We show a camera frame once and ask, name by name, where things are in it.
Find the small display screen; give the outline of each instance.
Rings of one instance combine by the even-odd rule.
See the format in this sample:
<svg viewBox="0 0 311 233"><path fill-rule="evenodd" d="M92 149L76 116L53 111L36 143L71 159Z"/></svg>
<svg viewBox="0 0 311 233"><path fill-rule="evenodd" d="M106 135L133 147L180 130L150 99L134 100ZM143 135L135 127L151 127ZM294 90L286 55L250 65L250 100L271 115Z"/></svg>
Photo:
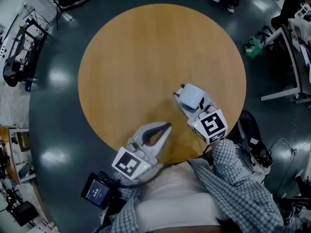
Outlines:
<svg viewBox="0 0 311 233"><path fill-rule="evenodd" d="M86 194L86 198L95 203L96 205L100 206L105 199L108 191L109 187L105 186L97 180L93 180Z"/></svg>

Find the green object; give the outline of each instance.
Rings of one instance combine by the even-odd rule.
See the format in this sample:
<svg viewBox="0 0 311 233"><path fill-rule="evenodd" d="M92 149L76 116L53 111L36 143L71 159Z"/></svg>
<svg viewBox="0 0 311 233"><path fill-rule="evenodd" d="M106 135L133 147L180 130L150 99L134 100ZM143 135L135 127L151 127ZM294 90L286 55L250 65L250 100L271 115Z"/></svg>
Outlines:
<svg viewBox="0 0 311 233"><path fill-rule="evenodd" d="M254 59L261 52L262 46L259 39L251 37L244 45L245 55Z"/></svg>

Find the round wooden table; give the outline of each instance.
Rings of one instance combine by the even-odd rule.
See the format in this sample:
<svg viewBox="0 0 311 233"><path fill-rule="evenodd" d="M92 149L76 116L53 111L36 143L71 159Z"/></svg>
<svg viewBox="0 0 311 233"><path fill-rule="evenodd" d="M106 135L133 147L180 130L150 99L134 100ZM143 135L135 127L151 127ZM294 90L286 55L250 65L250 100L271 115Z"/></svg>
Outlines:
<svg viewBox="0 0 311 233"><path fill-rule="evenodd" d="M183 83L211 95L230 132L246 92L235 44L217 23L193 9L151 4L120 14L98 31L82 58L78 90L92 129L115 150L144 124L172 123L159 159L173 163L195 158L206 147L173 99Z"/></svg>

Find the dark floor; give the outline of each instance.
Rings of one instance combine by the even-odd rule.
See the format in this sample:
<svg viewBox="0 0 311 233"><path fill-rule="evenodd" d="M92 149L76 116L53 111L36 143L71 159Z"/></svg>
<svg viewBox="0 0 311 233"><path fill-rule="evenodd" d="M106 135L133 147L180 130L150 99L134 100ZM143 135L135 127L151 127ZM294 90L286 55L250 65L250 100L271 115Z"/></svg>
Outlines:
<svg viewBox="0 0 311 233"><path fill-rule="evenodd" d="M256 118L263 142L270 146L286 138L293 148L309 139L311 113L306 105L289 98L260 101L261 95L280 91L290 69L263 52L254 60L246 58L244 42L280 12L275 0L241 0L231 15L212 0L91 0L68 11L60 30L50 28L51 36L42 49L37 81L30 101L30 131L39 191L60 232L91 232L99 224L100 209L80 197L90 172L111 174L116 152L90 128L82 112L77 89L80 61L95 33L110 19L131 8L150 3L172 3L195 9L215 20L231 36L244 61L247 92L244 108ZM306 168L310 142L293 160L278 194L296 195L293 181L297 170ZM271 193L278 190L292 157L280 143L273 149L274 164L266 179Z"/></svg>

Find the plaid shirt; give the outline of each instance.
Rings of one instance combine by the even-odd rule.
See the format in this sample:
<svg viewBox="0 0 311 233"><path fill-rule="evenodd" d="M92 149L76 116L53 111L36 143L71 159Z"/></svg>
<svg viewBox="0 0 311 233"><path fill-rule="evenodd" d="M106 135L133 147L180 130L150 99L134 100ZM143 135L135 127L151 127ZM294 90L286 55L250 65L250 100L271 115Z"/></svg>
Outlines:
<svg viewBox="0 0 311 233"><path fill-rule="evenodd" d="M294 232L301 221L285 227L272 195L259 182L250 179L250 173L235 154L232 141L224 139L213 150L216 175L202 158L187 160L197 178L213 196L225 218L232 219L242 232ZM132 184L120 173L115 175L124 184ZM120 189L126 205L117 215L110 216L112 225L101 233L140 232L135 207L139 204L140 189Z"/></svg>

